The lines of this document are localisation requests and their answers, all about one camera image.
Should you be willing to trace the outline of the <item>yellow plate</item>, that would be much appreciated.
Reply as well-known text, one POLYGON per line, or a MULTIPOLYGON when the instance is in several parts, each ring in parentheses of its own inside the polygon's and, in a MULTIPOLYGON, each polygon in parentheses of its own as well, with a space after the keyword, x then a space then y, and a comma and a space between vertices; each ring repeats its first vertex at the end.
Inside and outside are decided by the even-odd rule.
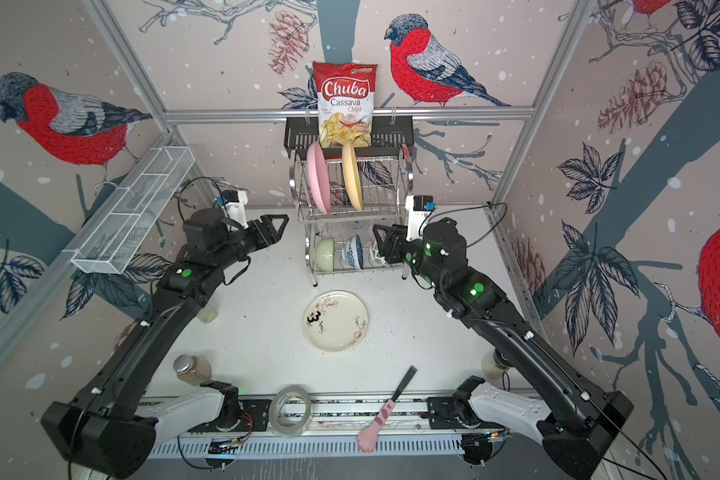
POLYGON ((354 144, 348 140, 342 147, 342 169, 347 196, 356 212, 364 209, 362 188, 354 144))

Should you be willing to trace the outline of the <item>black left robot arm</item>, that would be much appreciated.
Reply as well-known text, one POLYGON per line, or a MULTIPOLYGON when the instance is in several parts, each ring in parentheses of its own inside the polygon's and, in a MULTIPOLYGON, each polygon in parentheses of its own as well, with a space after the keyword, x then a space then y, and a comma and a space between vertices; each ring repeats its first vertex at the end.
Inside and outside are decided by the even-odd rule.
POLYGON ((137 413, 156 369, 224 282, 225 270, 278 243, 288 222, 274 214, 241 224, 215 208, 184 221, 187 242, 159 279, 149 311, 71 402, 52 403, 41 418, 68 464, 118 479, 139 469, 157 443, 158 419, 137 413))

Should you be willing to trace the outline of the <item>pink plate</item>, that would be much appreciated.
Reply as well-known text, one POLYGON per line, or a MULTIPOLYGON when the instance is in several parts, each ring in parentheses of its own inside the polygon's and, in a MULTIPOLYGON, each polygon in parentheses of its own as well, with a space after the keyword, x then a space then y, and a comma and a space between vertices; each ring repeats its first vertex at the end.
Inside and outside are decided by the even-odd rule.
POLYGON ((307 181, 313 202, 321 214, 331 213, 330 179, 323 149, 319 141, 307 149, 307 181))

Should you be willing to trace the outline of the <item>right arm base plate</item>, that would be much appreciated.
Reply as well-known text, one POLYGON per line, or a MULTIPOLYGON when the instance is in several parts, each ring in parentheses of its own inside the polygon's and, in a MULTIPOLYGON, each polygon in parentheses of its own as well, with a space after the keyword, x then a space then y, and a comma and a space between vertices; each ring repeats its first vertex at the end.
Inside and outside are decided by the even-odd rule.
POLYGON ((499 423, 479 419, 467 403, 453 397, 428 397, 420 417, 432 430, 506 430, 499 423))

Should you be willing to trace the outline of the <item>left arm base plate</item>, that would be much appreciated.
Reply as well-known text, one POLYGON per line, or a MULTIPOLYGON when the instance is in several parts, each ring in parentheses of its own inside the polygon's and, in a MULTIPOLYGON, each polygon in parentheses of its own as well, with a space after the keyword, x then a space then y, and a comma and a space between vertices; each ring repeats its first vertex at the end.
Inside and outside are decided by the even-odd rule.
POLYGON ((238 406, 235 409, 223 406, 215 419, 191 428, 189 433, 265 432, 269 424, 270 405, 269 398, 239 397, 238 406))

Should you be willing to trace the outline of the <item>cream floral plate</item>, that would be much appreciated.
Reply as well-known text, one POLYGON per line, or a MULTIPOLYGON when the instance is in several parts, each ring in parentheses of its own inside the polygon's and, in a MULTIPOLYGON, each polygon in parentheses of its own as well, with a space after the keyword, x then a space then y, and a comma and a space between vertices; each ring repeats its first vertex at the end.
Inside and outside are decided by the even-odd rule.
POLYGON ((302 333, 311 346, 325 353, 355 347, 366 336, 369 314, 355 294, 333 290, 316 297, 307 307, 302 333))

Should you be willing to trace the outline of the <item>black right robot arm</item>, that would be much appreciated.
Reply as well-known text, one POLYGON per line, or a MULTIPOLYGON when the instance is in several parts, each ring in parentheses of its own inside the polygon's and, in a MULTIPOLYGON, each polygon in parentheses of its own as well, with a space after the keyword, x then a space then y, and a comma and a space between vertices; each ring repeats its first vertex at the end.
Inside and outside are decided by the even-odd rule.
POLYGON ((581 375, 499 286, 469 266, 467 241, 455 220, 431 223, 414 240, 403 225, 376 225, 373 233, 388 263, 403 263, 427 281, 450 317, 493 346, 496 367, 516 369, 539 396, 529 399, 471 376, 452 395, 455 422, 466 428, 501 425, 540 444, 571 478, 591 478, 632 413, 632 402, 581 375))

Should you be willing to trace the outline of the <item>steel two-tier dish rack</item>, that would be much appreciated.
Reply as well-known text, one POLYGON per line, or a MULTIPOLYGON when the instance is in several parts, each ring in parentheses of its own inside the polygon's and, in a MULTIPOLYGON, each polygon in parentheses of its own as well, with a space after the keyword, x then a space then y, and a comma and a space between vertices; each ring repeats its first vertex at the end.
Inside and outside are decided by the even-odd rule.
POLYGON ((377 272, 400 269, 401 264, 388 264, 385 268, 372 268, 368 254, 372 242, 373 225, 407 223, 406 197, 413 193, 413 172, 410 152, 401 151, 396 157, 358 157, 362 199, 364 209, 356 212, 347 196, 342 158, 327 157, 331 213, 324 215, 315 206, 307 181, 306 159, 294 151, 290 154, 289 185, 296 207, 296 217, 303 228, 304 262, 309 283, 316 287, 322 276, 349 273, 377 272), (351 270, 343 268, 340 257, 344 243, 353 235, 362 239, 364 268, 351 270), (315 244, 332 237, 335 240, 334 271, 324 273, 317 270, 313 260, 315 244))

